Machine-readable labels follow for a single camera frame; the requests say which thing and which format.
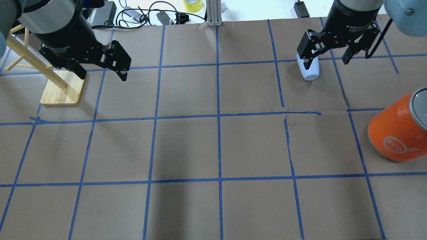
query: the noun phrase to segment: wooden base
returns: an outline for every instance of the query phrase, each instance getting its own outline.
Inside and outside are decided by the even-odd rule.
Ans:
[[[86,78],[80,79],[76,74],[69,71],[54,71],[68,83],[67,88],[61,89],[52,81],[48,80],[41,96],[40,103],[43,105],[75,105],[80,102]]]

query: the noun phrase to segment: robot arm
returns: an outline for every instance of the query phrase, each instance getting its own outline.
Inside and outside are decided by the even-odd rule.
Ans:
[[[98,0],[86,2],[92,2],[92,7],[100,5]],[[115,71],[126,81],[130,56],[118,41],[108,45],[97,41],[91,26],[80,14],[83,4],[87,3],[82,0],[6,0],[9,26],[2,27],[2,36],[6,39],[12,25],[10,19],[13,18],[13,22],[17,18],[41,40],[39,52],[55,68],[64,67],[84,79],[86,70],[80,64],[96,64]]]
[[[348,47],[342,61],[348,64],[355,54],[368,51],[380,30],[374,20],[383,0],[334,0],[321,32],[307,30],[297,52],[309,69],[313,59],[333,48]],[[405,34],[427,35],[427,1],[385,0],[387,13]]]

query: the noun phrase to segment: metal post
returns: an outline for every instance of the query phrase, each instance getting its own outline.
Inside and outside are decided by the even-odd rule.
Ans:
[[[222,26],[221,0],[206,0],[208,26]]]

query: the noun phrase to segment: orange cup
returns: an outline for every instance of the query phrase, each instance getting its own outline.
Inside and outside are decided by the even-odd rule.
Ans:
[[[393,161],[408,162],[427,155],[427,87],[402,97],[371,119],[372,145]]]

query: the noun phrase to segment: yellow tape roll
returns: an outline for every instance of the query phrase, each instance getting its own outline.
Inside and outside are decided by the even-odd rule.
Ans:
[[[198,12],[203,7],[202,0],[182,0],[187,12]]]

